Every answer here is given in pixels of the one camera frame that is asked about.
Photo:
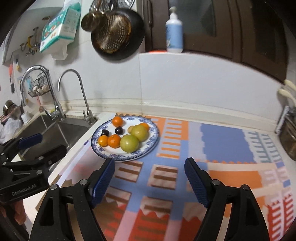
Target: sink basin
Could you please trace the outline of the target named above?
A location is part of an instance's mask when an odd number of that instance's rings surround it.
[[[33,160],[61,144],[65,145],[67,151],[69,151],[89,128],[90,125],[81,119],[65,118],[62,121],[52,121],[46,115],[41,115],[23,130],[18,137],[25,138],[41,133],[43,135],[42,142],[26,150],[21,150],[19,154],[24,161]],[[58,163],[50,167],[49,175]]]

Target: dark purple fruit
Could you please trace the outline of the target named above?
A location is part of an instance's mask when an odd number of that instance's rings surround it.
[[[109,136],[109,131],[104,129],[102,130],[102,135],[101,136]]]
[[[123,129],[122,129],[122,127],[120,126],[120,127],[117,127],[116,129],[115,129],[115,133],[117,134],[117,135],[122,135],[123,134]]]

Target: soap bottle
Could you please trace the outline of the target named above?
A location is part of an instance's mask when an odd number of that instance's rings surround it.
[[[181,53],[183,51],[183,23],[176,14],[177,8],[170,8],[170,19],[165,24],[167,51]]]

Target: human hand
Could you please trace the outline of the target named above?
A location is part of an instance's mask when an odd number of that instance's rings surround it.
[[[14,202],[11,204],[12,208],[15,210],[15,220],[19,225],[24,224],[26,221],[26,213],[24,208],[23,201]],[[6,211],[5,208],[0,204],[0,211],[2,215],[6,218]]]

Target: green and white tissue pack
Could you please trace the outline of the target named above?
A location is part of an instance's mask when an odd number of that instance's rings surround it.
[[[67,45],[75,38],[81,15],[79,2],[64,6],[62,10],[44,27],[40,44],[40,52],[51,54],[55,60],[67,57]]]

